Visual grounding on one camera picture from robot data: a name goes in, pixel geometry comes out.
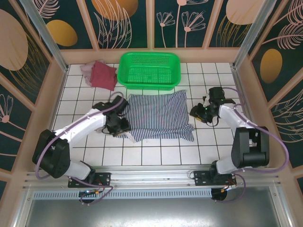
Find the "black bracket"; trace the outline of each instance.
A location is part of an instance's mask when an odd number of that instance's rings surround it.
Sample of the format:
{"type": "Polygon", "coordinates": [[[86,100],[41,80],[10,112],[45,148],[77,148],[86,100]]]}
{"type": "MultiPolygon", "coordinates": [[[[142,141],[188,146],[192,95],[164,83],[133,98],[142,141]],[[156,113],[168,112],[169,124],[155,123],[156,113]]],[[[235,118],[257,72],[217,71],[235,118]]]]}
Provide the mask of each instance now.
{"type": "Polygon", "coordinates": [[[217,174],[211,178],[209,171],[194,171],[192,179],[196,186],[222,186],[229,185],[231,182],[237,184],[236,178],[233,178],[231,174],[217,174]]]}
{"type": "MultiPolygon", "coordinates": [[[[92,184],[95,184],[96,187],[98,187],[98,185],[100,185],[100,183],[103,186],[109,186],[110,180],[111,180],[110,177],[111,177],[111,173],[95,173],[95,180],[92,184]]],[[[71,178],[71,179],[69,179],[68,187],[69,188],[87,188],[88,186],[81,184],[78,181],[71,178]]]]}

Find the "green plastic basket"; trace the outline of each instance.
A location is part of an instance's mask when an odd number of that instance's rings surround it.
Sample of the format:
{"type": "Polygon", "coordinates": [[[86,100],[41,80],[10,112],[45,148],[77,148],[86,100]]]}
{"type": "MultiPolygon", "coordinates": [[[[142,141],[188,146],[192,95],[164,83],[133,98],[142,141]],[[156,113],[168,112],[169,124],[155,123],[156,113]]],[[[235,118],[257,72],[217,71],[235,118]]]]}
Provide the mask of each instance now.
{"type": "Polygon", "coordinates": [[[181,81],[180,59],[173,53],[125,53],[118,81],[127,89],[172,90],[181,81]]]}

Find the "flower illustration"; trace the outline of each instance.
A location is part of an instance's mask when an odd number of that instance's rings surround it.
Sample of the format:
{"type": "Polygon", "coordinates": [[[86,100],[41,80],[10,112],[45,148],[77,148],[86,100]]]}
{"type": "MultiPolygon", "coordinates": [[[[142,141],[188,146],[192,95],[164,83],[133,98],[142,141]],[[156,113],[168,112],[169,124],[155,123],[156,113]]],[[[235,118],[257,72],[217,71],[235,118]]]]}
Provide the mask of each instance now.
{"type": "Polygon", "coordinates": [[[173,18],[174,17],[172,16],[171,12],[170,13],[163,13],[163,15],[162,15],[161,12],[157,13],[157,19],[158,19],[158,22],[161,26],[162,39],[163,39],[163,44],[164,44],[165,48],[166,48],[166,44],[165,44],[165,39],[164,39],[163,27],[174,25],[176,23],[176,21],[173,18]]]}
{"type": "Polygon", "coordinates": [[[193,12],[190,17],[188,17],[188,12],[182,13],[182,22],[185,31],[184,47],[186,47],[186,37],[188,32],[205,29],[205,23],[203,23],[203,21],[203,12],[193,12]]]}
{"type": "Polygon", "coordinates": [[[178,47],[178,28],[179,28],[179,15],[180,15],[180,9],[181,6],[185,5],[197,5],[197,4],[202,4],[206,3],[208,0],[177,0],[177,4],[179,5],[178,7],[178,12],[177,12],[177,25],[176,25],[176,47],[178,47]]]}
{"type": "Polygon", "coordinates": [[[0,95],[0,122],[7,123],[9,122],[9,115],[11,109],[13,108],[14,99],[10,96],[5,97],[3,94],[0,95]]]}
{"type": "MultiPolygon", "coordinates": [[[[14,103],[14,99],[11,96],[7,96],[7,99],[5,99],[3,94],[0,95],[0,123],[9,123],[16,128],[25,131],[25,129],[23,129],[9,121],[9,116],[10,116],[11,110],[13,108],[13,103],[14,103]]],[[[3,131],[0,131],[0,134],[4,135],[6,137],[9,137],[13,140],[19,141],[19,142],[22,141],[21,139],[14,137],[12,135],[9,135],[3,131]]]]}

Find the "striped cloth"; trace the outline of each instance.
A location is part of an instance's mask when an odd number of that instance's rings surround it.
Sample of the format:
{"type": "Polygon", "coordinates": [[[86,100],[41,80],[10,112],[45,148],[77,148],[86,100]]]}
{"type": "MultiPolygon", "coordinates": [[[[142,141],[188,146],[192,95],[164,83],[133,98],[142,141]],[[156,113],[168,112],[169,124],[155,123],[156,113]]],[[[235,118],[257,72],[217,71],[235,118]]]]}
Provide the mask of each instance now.
{"type": "Polygon", "coordinates": [[[178,138],[194,141],[194,128],[188,123],[185,90],[158,96],[131,95],[128,103],[125,118],[136,142],[178,138]]]}

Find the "pink cloth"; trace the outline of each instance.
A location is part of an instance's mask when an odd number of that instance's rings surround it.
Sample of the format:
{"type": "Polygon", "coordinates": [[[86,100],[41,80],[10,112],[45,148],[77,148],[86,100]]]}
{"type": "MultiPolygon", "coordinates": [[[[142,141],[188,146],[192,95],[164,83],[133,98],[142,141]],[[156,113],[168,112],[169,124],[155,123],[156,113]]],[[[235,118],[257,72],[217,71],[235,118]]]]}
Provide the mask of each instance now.
{"type": "Polygon", "coordinates": [[[96,61],[91,72],[91,86],[113,91],[117,83],[116,68],[96,61]]]}
{"type": "Polygon", "coordinates": [[[88,86],[91,86],[91,82],[90,82],[91,81],[91,72],[92,72],[92,69],[93,69],[93,66],[94,66],[95,62],[96,61],[93,61],[93,62],[90,62],[90,63],[87,63],[85,65],[80,66],[82,74],[85,78],[85,83],[88,86]]]}

